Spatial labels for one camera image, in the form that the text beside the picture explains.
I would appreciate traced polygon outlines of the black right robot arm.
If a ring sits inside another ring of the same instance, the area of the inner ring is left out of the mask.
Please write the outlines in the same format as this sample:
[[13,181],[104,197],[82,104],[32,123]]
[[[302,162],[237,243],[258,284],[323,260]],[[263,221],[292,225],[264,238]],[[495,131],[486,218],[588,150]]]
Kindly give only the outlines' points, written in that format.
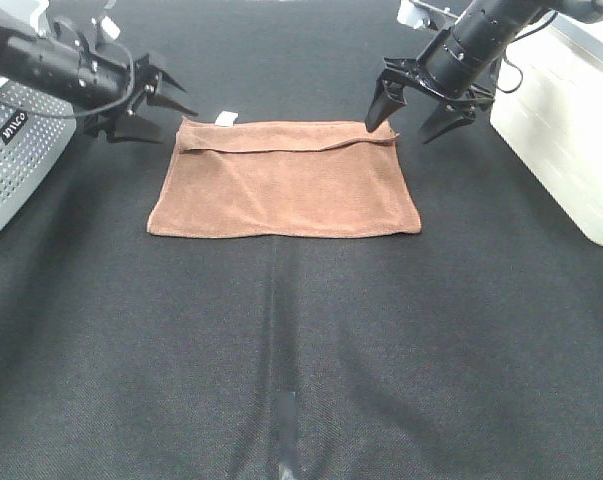
[[428,143],[476,119],[476,111],[494,103],[492,91],[477,78],[502,58],[520,32],[548,12],[582,23],[603,20],[603,1],[472,1],[459,16],[449,15],[436,35],[415,58],[383,59],[384,69],[365,117],[368,132],[377,130],[405,106],[403,90],[411,87],[438,102],[419,129]]

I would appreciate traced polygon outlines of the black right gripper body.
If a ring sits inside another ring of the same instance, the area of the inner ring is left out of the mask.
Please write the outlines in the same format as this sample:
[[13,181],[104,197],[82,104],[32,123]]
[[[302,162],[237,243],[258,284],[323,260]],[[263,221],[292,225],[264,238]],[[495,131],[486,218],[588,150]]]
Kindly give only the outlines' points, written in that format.
[[410,58],[384,57],[384,68],[380,74],[380,92],[403,107],[406,104],[403,90],[413,88],[435,99],[441,104],[455,109],[487,110],[495,101],[491,90],[475,83],[456,83],[454,87],[444,87],[426,69],[423,63]]

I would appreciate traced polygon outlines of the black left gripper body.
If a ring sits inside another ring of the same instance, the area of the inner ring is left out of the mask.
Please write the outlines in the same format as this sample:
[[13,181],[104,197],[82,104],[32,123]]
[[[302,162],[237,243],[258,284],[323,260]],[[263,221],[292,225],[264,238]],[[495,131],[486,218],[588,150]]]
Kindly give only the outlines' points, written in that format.
[[134,61],[135,82],[132,93],[124,101],[123,105],[116,107],[106,113],[94,114],[88,116],[83,122],[83,133],[97,138],[100,133],[106,136],[106,129],[112,123],[122,116],[140,116],[137,111],[144,101],[147,101],[145,84],[155,73],[159,72],[159,67],[163,58],[155,52],[147,53]]

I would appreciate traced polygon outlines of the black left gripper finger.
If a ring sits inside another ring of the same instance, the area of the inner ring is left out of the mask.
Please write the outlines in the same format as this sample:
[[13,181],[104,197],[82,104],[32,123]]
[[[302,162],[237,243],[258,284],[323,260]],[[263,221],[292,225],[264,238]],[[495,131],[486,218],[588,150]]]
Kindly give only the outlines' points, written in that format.
[[108,143],[140,142],[160,144],[162,133],[160,127],[150,120],[138,115],[117,118],[106,129]]
[[147,103],[153,107],[175,110],[197,117],[187,91],[169,74],[155,73],[145,84]]

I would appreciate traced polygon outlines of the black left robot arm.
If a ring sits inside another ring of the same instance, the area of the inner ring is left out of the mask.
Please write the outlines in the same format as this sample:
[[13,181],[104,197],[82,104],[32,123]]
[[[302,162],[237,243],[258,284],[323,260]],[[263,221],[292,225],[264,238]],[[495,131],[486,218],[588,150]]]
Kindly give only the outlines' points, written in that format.
[[96,38],[66,17],[46,31],[0,8],[0,76],[59,100],[76,110],[71,114],[29,110],[44,118],[83,120],[83,133],[106,135],[110,143],[159,143],[161,129],[137,114],[142,103],[196,117],[187,91],[154,53],[134,58],[127,47],[106,33],[103,15],[95,19]]

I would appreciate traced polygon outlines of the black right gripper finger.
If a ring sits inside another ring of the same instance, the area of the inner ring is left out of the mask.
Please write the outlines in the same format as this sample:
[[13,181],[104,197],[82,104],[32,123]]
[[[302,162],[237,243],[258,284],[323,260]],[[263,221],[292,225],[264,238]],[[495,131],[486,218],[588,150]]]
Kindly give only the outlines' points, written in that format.
[[405,106],[404,86],[390,80],[376,82],[374,96],[365,117],[369,133],[377,130],[397,110]]
[[439,104],[419,128],[418,136],[423,144],[460,127],[472,124],[476,119],[473,109]]

